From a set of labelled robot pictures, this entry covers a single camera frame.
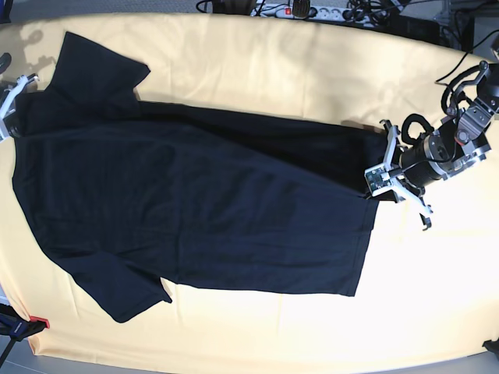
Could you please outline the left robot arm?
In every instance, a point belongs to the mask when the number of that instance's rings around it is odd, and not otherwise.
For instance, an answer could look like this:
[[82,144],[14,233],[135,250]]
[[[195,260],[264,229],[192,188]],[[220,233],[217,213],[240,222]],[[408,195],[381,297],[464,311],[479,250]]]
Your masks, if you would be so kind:
[[441,108],[445,116],[439,128],[419,114],[401,126],[383,120],[384,158],[364,172],[370,197],[416,204],[425,229],[433,213],[423,199],[425,188],[484,161],[491,149],[486,132],[498,113],[498,65],[481,61],[458,74],[445,87]]

